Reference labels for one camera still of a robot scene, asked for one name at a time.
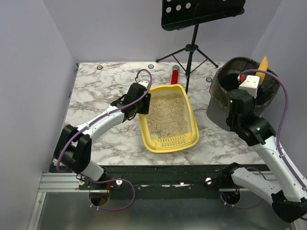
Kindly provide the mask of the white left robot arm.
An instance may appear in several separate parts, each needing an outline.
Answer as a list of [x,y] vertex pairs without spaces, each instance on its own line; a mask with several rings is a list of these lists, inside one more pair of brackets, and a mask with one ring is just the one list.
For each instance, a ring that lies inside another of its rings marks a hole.
[[125,95],[113,101],[102,114],[76,127],[66,125],[53,157],[74,173],[98,181],[105,170],[91,160],[92,143],[114,126],[133,119],[136,114],[148,114],[151,98],[149,88],[147,80],[135,82]]

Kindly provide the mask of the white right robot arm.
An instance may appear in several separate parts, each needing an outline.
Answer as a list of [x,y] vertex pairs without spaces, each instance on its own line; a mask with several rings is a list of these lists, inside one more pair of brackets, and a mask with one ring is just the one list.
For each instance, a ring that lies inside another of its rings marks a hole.
[[268,121],[254,113],[255,98],[246,90],[228,93],[231,131],[243,139],[264,160],[277,184],[254,175],[236,165],[230,172],[232,181],[267,201],[283,221],[291,223],[307,213],[307,178],[293,164]]

